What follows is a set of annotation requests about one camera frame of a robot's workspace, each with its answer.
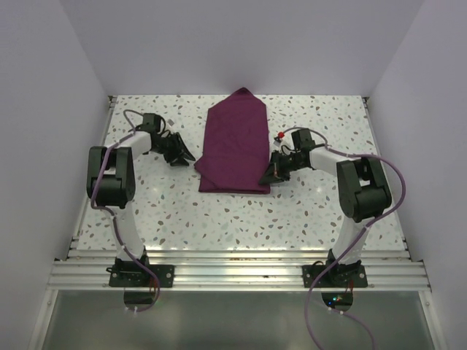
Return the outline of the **purple cloth mat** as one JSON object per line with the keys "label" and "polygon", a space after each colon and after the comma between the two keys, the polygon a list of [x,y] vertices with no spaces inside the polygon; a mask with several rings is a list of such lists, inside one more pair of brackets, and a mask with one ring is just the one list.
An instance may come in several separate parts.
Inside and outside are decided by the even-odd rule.
{"label": "purple cloth mat", "polygon": [[242,87],[210,107],[202,156],[194,167],[201,193],[268,195],[259,184],[269,165],[266,105]]}

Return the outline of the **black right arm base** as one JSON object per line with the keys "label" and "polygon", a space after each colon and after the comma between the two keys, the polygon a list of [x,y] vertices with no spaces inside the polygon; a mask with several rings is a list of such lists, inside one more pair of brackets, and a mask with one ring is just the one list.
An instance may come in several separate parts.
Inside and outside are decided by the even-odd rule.
{"label": "black right arm base", "polygon": [[310,288],[366,288],[368,280],[365,267],[359,260],[353,264],[337,264],[328,272],[325,272],[322,277],[320,274],[330,265],[329,261],[324,264],[322,261],[317,261],[312,265],[302,265],[302,279],[304,286]]}

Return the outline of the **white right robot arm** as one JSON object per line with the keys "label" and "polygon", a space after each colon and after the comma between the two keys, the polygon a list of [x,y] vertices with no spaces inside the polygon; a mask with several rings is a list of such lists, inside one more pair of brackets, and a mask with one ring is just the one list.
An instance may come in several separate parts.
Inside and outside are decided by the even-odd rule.
{"label": "white right robot arm", "polygon": [[344,220],[339,237],[329,250],[325,277],[341,286],[361,264],[361,253],[375,220],[392,204],[392,194],[379,158],[346,155],[331,149],[326,139],[318,144],[312,136],[324,136],[308,128],[290,128],[293,148],[282,145],[271,153],[269,165],[259,183],[278,184],[290,180],[294,171],[309,168],[336,178],[339,205]]}

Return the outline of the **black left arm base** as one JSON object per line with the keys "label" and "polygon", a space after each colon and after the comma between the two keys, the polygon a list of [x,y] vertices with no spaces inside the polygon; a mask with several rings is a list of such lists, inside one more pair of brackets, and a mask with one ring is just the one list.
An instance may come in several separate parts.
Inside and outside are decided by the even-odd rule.
{"label": "black left arm base", "polygon": [[116,258],[106,272],[109,273],[110,287],[172,288],[175,277],[173,265],[154,265],[147,257],[140,259],[139,264]]}

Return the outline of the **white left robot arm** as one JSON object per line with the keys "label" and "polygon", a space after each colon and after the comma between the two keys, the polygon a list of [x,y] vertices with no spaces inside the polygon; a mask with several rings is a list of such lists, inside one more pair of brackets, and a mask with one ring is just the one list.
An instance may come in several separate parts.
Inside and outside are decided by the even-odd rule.
{"label": "white left robot arm", "polygon": [[113,144],[89,150],[86,192],[91,208],[104,212],[111,221],[116,265],[130,264],[126,278],[140,287],[151,280],[152,269],[132,209],[136,194],[134,161],[151,152],[162,155],[171,167],[189,166],[196,159],[162,116],[132,109],[124,110],[123,116],[131,127],[128,134]]}

